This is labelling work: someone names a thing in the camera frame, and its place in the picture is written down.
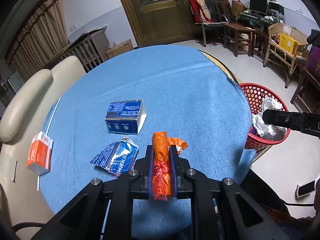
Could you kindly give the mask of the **crumpled blue foil packet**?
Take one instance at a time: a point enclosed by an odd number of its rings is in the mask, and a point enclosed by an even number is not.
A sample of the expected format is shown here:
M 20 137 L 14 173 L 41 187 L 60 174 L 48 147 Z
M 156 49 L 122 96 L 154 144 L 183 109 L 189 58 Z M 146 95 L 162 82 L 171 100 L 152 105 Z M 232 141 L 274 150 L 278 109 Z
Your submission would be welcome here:
M 108 145 L 90 163 L 112 175 L 119 176 L 133 168 L 138 152 L 138 145 L 130 138 L 123 137 L 120 141 Z

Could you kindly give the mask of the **computer monitor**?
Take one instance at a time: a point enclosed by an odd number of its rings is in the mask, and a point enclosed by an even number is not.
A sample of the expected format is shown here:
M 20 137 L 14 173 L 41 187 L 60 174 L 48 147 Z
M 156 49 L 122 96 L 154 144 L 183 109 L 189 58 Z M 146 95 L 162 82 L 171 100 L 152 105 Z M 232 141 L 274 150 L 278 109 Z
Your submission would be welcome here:
M 267 0 L 250 0 L 250 10 L 260 14 L 267 14 Z

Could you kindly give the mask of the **white thin stick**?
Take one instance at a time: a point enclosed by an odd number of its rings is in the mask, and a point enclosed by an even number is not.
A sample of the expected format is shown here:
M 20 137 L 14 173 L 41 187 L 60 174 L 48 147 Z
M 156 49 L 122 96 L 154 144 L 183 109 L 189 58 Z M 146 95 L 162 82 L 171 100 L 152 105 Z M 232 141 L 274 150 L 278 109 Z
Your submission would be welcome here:
M 59 97 L 59 99 L 57 100 L 57 102 L 54 103 L 54 108 L 53 108 L 52 111 L 50 111 L 50 119 L 49 119 L 49 121 L 47 122 L 47 126 L 46 126 L 46 135 L 47 135 L 48 132 L 49 132 L 50 126 L 51 126 L 51 124 L 52 124 L 53 117 L 54 117 L 55 112 L 56 112 L 56 110 L 57 110 L 57 108 L 58 108 L 58 105 L 59 105 L 59 103 L 60 103 L 60 100 L 61 100 L 61 97 Z M 39 191 L 39 190 L 40 190 L 40 175 L 37 176 L 37 191 Z

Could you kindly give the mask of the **white tissue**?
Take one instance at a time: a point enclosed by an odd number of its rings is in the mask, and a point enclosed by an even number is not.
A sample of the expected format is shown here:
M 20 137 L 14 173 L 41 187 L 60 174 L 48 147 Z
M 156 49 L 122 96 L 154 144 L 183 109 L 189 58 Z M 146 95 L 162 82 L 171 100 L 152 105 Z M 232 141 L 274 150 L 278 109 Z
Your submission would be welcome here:
M 252 115 L 252 124 L 255 134 L 262 139 L 281 141 L 287 134 L 287 128 L 273 124 L 273 111 L 281 111 L 282 104 L 276 99 L 268 97 L 262 99 L 261 108 Z

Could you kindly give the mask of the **orange snack wrapper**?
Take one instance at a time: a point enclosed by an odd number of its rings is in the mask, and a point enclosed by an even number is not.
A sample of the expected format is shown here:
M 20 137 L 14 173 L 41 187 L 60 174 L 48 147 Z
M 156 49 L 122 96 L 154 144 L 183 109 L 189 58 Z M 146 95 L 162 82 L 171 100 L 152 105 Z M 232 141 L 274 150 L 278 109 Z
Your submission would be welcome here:
M 180 138 L 167 137 L 166 132 L 155 132 L 153 134 L 152 196 L 155 200 L 166 201 L 168 197 L 174 196 L 169 156 L 169 148 L 172 145 L 176 146 L 178 155 L 188 147 L 188 144 Z

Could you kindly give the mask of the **dark wooden chair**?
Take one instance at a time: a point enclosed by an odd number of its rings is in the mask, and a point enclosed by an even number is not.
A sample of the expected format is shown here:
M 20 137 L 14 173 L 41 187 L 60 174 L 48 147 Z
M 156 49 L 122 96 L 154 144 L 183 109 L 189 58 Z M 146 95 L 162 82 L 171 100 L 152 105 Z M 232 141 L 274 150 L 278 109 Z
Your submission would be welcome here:
M 232 42 L 234 44 L 234 56 L 238 56 L 239 48 L 245 46 L 248 48 L 248 56 L 253 57 L 253 42 L 255 30 L 236 23 L 235 17 L 231 12 L 229 2 L 215 1 L 216 14 L 221 22 L 223 22 L 223 47 Z

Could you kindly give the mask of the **wooden double door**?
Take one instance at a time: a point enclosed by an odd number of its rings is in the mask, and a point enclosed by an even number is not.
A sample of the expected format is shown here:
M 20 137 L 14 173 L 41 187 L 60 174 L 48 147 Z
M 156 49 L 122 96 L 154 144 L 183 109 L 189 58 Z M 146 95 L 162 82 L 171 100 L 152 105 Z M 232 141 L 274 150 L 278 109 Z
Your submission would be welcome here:
M 191 40 L 205 32 L 205 27 L 196 23 L 189 0 L 120 1 L 139 47 Z

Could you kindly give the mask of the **white smartphone on floor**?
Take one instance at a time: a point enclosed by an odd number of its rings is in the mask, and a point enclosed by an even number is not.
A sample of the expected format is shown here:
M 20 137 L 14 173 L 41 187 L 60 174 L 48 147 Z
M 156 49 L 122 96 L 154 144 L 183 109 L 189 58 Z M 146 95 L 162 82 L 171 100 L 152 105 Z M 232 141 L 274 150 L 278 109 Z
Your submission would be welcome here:
M 316 191 L 317 181 L 318 181 L 318 179 L 314 179 L 306 184 L 297 185 L 296 192 L 295 192 L 295 198 L 299 199 L 299 198 L 307 196 L 308 194 Z

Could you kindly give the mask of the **yellow cardboard box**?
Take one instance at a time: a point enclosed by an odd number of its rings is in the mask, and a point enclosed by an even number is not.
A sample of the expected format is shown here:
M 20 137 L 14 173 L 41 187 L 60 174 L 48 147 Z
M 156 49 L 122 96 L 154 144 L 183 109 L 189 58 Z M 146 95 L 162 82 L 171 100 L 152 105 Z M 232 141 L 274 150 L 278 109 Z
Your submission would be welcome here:
M 279 34 L 279 46 L 288 53 L 293 55 L 295 48 L 298 45 L 300 45 L 300 43 L 291 36 L 288 36 L 284 33 Z

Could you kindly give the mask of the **beige leather sofa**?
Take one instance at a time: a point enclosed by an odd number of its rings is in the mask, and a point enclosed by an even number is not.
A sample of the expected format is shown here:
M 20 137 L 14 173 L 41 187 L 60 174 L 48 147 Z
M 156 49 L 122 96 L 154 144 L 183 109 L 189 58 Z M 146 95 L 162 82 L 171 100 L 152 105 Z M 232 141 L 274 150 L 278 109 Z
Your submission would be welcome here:
M 6 108 L 1 118 L 1 215 L 9 226 L 52 218 L 37 190 L 37 174 L 27 169 L 28 153 L 52 105 L 85 74 L 80 60 L 69 56 L 51 70 L 36 72 Z

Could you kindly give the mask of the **brown cardboard box by door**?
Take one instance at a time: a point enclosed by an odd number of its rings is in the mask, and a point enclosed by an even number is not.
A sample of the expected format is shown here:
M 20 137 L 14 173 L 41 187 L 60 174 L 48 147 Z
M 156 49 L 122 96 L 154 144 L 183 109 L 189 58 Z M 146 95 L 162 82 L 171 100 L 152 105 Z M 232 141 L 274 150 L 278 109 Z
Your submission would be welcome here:
M 116 44 L 112 48 L 108 49 L 106 51 L 106 55 L 109 59 L 116 57 L 118 55 L 121 55 L 123 53 L 126 53 L 128 51 L 133 50 L 133 45 L 131 39 L 120 42 L 119 44 Z

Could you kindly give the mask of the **orange white small carton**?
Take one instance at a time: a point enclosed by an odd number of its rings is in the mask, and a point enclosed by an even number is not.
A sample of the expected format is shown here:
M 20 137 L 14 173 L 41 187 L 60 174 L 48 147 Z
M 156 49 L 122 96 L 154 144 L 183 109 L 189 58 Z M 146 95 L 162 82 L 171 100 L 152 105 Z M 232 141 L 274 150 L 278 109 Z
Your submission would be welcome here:
M 53 140 L 43 131 L 33 137 L 28 153 L 26 167 L 41 176 L 50 171 Z

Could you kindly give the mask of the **beige striped curtain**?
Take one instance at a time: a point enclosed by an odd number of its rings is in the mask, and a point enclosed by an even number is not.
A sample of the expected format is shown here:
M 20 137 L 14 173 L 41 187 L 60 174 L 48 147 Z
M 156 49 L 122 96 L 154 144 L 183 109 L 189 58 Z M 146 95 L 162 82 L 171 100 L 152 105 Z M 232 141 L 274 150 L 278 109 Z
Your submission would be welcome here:
M 69 44 L 62 0 L 40 0 L 20 25 L 5 60 L 27 81 Z

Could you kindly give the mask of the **grey slatted cabinet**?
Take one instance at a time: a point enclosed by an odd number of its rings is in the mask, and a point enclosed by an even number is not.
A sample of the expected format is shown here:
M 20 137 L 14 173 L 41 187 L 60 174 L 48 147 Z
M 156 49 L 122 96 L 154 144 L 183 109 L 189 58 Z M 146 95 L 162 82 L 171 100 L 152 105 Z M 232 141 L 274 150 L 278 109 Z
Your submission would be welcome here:
M 58 52 L 43 68 L 51 70 L 67 57 L 76 56 L 85 72 L 93 70 L 109 59 L 106 52 L 110 48 L 110 43 L 105 34 L 106 29 L 107 26 L 104 25 L 102 28 L 82 33 L 73 43 Z

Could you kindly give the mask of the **blue silver foil box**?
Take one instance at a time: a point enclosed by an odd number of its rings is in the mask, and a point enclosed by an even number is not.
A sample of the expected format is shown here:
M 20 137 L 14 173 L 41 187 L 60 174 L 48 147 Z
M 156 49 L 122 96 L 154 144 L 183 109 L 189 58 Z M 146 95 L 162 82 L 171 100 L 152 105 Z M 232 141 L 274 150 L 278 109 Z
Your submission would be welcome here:
M 138 135 L 147 117 L 144 101 L 111 102 L 105 117 L 110 133 Z

